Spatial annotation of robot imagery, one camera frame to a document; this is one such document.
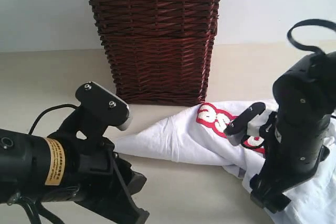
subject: table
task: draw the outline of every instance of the table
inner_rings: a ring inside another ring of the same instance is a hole
[[[334,42],[321,43],[333,50]],[[207,101],[271,98],[275,79],[304,52],[288,44],[245,44],[215,46]],[[114,90],[109,65],[102,50],[18,52],[0,54],[0,127],[27,133],[44,109],[62,104],[78,104],[76,89],[86,81],[96,81]],[[179,106],[131,105],[133,122],[125,132],[108,129],[109,139],[139,132],[154,122],[185,109]],[[53,132],[70,113],[68,109],[47,114],[35,134]],[[241,181],[221,167],[173,163],[123,157],[148,182],[133,196],[136,204],[150,212],[147,224],[271,224],[268,215],[254,205]],[[109,224],[74,203],[45,206],[65,223]],[[28,223],[18,206],[0,206],[2,224]]]

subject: cloth fold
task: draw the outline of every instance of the cloth fold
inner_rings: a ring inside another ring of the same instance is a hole
[[[248,125],[248,131],[255,134],[245,142],[248,146],[257,146],[263,141],[257,134],[258,128],[267,121],[271,111],[277,110],[274,100],[263,102],[267,108],[265,113]],[[139,134],[116,139],[116,151],[174,162],[222,166],[242,178],[243,187],[250,192],[249,180],[260,172],[264,164],[264,149],[248,150],[241,145],[232,146],[223,131],[252,103],[229,101],[194,106],[155,123]],[[332,120],[324,139],[331,153],[320,163],[315,177],[285,193],[292,202],[284,211],[277,214],[268,212],[276,224],[336,223],[334,123]]]

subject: wicker basket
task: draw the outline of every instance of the wicker basket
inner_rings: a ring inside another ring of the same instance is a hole
[[[117,95],[129,103],[205,100],[219,0],[90,0]]]

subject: yellow warning label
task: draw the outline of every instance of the yellow warning label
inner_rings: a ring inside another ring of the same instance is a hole
[[[45,138],[50,148],[50,169],[46,186],[59,186],[64,175],[65,154],[62,145],[54,139]]]

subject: white t-shirt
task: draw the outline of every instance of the white t-shirt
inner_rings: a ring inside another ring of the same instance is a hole
[[[249,133],[258,136],[258,129],[277,110],[274,100],[263,101],[267,110],[251,121]],[[139,134],[114,141],[120,153],[202,165],[222,166],[229,173],[243,179],[249,192],[250,179],[260,172],[263,148],[248,150],[232,146],[223,133],[226,125],[254,102],[203,103],[155,123]],[[336,149],[335,121],[328,128],[324,144],[330,149],[328,158],[320,163],[316,175],[309,181],[285,192],[292,202],[276,214],[267,211],[278,224],[336,223]],[[256,146],[263,141],[251,137],[246,145]]]

